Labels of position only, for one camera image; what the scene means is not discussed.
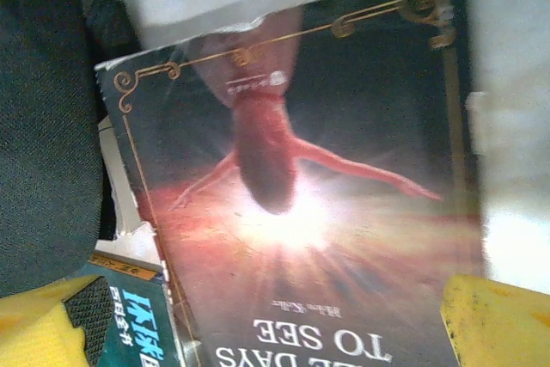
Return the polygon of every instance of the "outstretched arm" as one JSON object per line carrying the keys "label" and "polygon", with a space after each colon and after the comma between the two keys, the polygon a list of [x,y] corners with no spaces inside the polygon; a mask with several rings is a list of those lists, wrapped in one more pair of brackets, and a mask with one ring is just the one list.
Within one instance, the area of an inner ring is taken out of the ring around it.
{"label": "outstretched arm", "polygon": [[349,161],[329,150],[325,150],[320,146],[304,141],[303,139],[296,138],[295,146],[296,157],[317,162],[320,165],[330,168],[336,172],[356,175],[361,178],[369,178],[372,180],[381,180],[382,182],[387,182],[388,184],[393,185],[409,196],[420,195],[429,199],[441,199],[441,197],[436,193],[428,191],[419,184],[408,180],[402,175],[386,171],[385,169],[375,168],[365,163]]}
{"label": "outstretched arm", "polygon": [[203,176],[200,180],[189,186],[170,206],[170,210],[175,210],[181,206],[185,206],[192,195],[203,191],[210,185],[218,182],[233,169],[237,167],[235,161],[235,151],[232,150],[222,161],[220,161],[214,169],[208,174]]}

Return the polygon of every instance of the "gold ornamental border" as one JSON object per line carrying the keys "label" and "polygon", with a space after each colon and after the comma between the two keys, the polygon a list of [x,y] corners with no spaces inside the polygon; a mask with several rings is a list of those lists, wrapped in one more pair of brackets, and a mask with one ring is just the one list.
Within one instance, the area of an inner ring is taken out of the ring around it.
{"label": "gold ornamental border", "polygon": [[[464,162],[464,143],[462,141],[462,118],[461,118],[461,105],[460,105],[460,93],[458,82],[458,62],[456,56],[456,50],[452,46],[455,41],[455,29],[451,26],[452,22],[452,8],[449,6],[449,0],[393,0],[386,3],[380,3],[375,6],[368,7],[366,9],[360,9],[355,12],[351,12],[346,15],[342,15],[331,24],[319,26],[317,28],[311,28],[296,32],[294,34],[286,34],[275,39],[266,40],[258,44],[251,45],[246,48],[237,48],[226,52],[213,54],[204,58],[187,61],[181,64],[175,62],[167,62],[165,64],[159,64],[148,68],[142,68],[135,70],[133,75],[127,71],[121,71],[117,73],[113,79],[114,87],[122,94],[119,98],[119,110],[123,113],[122,119],[124,121],[128,140],[130,142],[131,151],[136,162],[137,170],[139,172],[140,179],[142,181],[147,203],[149,205],[150,214],[153,218],[153,225],[157,229],[158,221],[156,217],[155,207],[150,196],[149,186],[145,179],[144,169],[139,160],[138,151],[134,142],[134,138],[131,133],[130,122],[128,120],[128,114],[132,110],[131,103],[125,102],[125,99],[131,95],[139,85],[141,78],[152,76],[160,73],[167,72],[168,77],[172,80],[177,79],[181,75],[181,70],[191,64],[212,60],[215,58],[221,58],[227,55],[233,55],[235,64],[244,66],[255,58],[258,58],[258,51],[261,52],[261,47],[266,44],[279,42],[282,40],[291,39],[304,34],[311,34],[320,32],[322,30],[331,29],[333,35],[336,38],[345,38],[352,35],[355,32],[355,24],[358,21],[370,19],[379,15],[386,15],[388,13],[397,12],[404,19],[408,21],[430,25],[440,29],[438,36],[430,39],[430,47],[432,49],[443,49],[443,70],[445,77],[445,91],[447,95],[447,110],[449,117],[449,139],[451,145],[452,156],[452,169],[453,169],[453,185],[457,194],[457,200],[455,202],[455,213],[457,222],[461,219],[461,215],[466,211],[466,166]],[[162,237],[156,236],[156,241],[159,243],[161,254],[167,250],[165,241]],[[462,251],[459,252],[459,266],[463,266]],[[465,252],[466,264],[470,260],[471,254],[469,249]],[[174,269],[169,262],[167,262],[168,272],[174,274]],[[193,331],[190,315],[186,310],[186,299],[183,288],[180,284],[178,277],[171,277],[172,285],[175,287],[178,304],[181,306],[187,332],[191,341],[196,340],[196,334]],[[197,362],[198,367],[205,367],[201,362],[197,347],[193,347],[193,355]]]}
{"label": "gold ornamental border", "polygon": [[441,47],[449,46],[453,43],[455,39],[455,31],[449,25],[450,17],[452,16],[448,15],[448,13],[441,7],[438,7],[438,5],[441,4],[442,1],[444,0],[393,0],[390,2],[377,4],[376,6],[371,6],[367,9],[361,9],[346,15],[342,15],[330,24],[322,25],[317,28],[303,30],[293,34],[286,34],[284,36],[279,36],[278,38],[256,43],[246,48],[241,47],[237,49],[232,49],[226,52],[209,55],[204,58],[186,61],[181,64],[175,62],[158,64],[148,68],[136,70],[134,71],[133,75],[126,71],[119,72],[115,75],[113,79],[114,87],[122,94],[119,99],[119,110],[122,113],[129,113],[132,110],[131,103],[125,102],[125,99],[136,90],[139,85],[139,80],[143,77],[167,72],[168,77],[172,80],[175,80],[180,77],[181,70],[186,66],[205,62],[207,60],[212,60],[215,58],[221,58],[227,55],[233,55],[235,63],[240,66],[244,66],[248,64],[252,59],[254,59],[255,56],[257,56],[258,49],[264,45],[295,38],[304,34],[320,32],[327,29],[331,29],[335,37],[345,38],[355,32],[355,22],[392,12],[398,12],[403,18],[414,23],[431,25],[441,28],[443,30],[443,34],[440,34],[430,39],[431,47],[434,49],[438,49]]}

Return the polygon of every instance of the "upside-down book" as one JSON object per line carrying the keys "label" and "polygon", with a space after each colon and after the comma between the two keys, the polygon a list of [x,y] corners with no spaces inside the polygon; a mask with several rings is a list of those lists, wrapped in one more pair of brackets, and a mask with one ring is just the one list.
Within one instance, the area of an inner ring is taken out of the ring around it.
{"label": "upside-down book", "polygon": [[320,0],[97,68],[190,365],[449,366],[481,274],[466,0]]}

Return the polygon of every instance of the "bright light burst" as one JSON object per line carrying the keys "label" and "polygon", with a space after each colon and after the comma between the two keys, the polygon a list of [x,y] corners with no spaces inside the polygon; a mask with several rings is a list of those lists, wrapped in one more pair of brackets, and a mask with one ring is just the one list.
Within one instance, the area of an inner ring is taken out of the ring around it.
{"label": "bright light burst", "polygon": [[247,201],[242,209],[239,233],[243,240],[254,244],[280,245],[293,251],[324,249],[328,215],[319,194],[302,184],[296,189],[295,204],[282,215],[272,215],[252,200]]}

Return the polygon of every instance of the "red figure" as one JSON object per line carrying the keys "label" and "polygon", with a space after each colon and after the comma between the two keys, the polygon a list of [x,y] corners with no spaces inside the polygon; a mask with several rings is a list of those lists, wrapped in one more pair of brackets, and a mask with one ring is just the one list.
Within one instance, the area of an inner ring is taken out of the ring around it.
{"label": "red figure", "polygon": [[294,134],[284,93],[294,71],[299,36],[285,35],[299,32],[301,24],[301,9],[287,9],[269,15],[253,30],[208,34],[190,42],[186,53],[191,60],[244,51],[193,64],[214,95],[231,109],[235,148],[208,175],[189,186],[172,209],[239,169],[242,182],[264,210],[285,213],[293,205],[299,159],[342,174],[387,182],[409,196],[440,199],[399,174],[349,161]]}

